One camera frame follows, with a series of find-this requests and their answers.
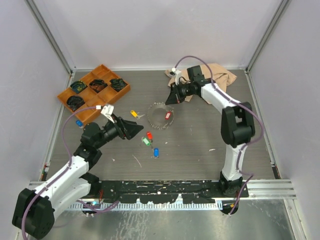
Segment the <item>large metal keyring strip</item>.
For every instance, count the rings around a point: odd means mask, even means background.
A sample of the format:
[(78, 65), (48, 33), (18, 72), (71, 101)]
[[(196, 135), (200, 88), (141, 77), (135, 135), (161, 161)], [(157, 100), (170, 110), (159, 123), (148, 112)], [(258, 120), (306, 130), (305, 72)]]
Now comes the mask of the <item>large metal keyring strip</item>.
[[(167, 112), (171, 112), (170, 118), (165, 120)], [(147, 118), (150, 126), (156, 130), (165, 130), (174, 121), (174, 110), (164, 102), (154, 102), (147, 110)]]

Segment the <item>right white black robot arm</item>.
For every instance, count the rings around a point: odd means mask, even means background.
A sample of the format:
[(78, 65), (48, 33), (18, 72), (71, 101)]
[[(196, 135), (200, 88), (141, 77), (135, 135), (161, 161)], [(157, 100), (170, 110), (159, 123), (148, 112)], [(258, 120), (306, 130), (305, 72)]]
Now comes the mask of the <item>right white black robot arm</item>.
[(223, 196), (231, 197), (243, 186), (244, 155), (256, 133), (251, 104), (235, 100), (223, 92), (212, 76), (205, 77), (199, 65), (188, 68), (187, 77), (175, 67), (168, 74), (174, 81), (170, 84), (166, 105), (180, 104), (188, 96), (197, 95), (220, 112), (220, 134), (226, 144), (226, 154), (218, 187)]

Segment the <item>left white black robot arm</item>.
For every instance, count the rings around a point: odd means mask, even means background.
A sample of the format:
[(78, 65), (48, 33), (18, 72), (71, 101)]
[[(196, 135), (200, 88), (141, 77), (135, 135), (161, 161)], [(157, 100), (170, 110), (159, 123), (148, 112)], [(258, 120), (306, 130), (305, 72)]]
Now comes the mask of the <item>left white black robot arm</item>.
[(68, 162), (38, 187), (25, 188), (18, 194), (12, 224), (21, 230), (22, 238), (43, 239), (70, 204), (84, 196), (97, 197), (99, 178), (89, 170), (102, 156), (100, 148), (115, 138), (130, 140), (143, 129), (143, 125), (115, 114), (103, 127), (95, 122), (87, 124), (80, 145), (69, 156)]

